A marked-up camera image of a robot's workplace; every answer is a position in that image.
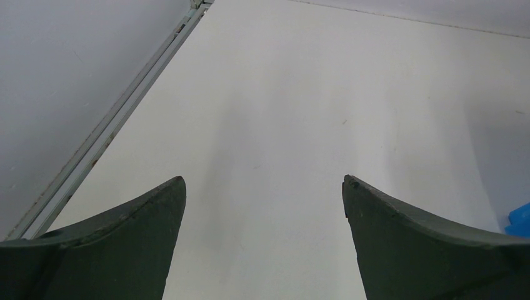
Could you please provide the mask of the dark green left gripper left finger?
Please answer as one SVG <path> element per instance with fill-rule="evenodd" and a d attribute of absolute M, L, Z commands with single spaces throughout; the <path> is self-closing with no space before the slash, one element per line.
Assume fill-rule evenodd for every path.
<path fill-rule="evenodd" d="M 34 239 L 1 243 L 2 299 L 161 299 L 186 206 L 174 177 Z"/>

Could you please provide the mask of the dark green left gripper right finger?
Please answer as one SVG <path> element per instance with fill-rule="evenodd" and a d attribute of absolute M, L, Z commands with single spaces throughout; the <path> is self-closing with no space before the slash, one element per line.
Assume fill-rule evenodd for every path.
<path fill-rule="evenodd" d="M 368 299 L 529 298 L 529 239 L 450 221 L 351 175 L 342 199 Z"/>

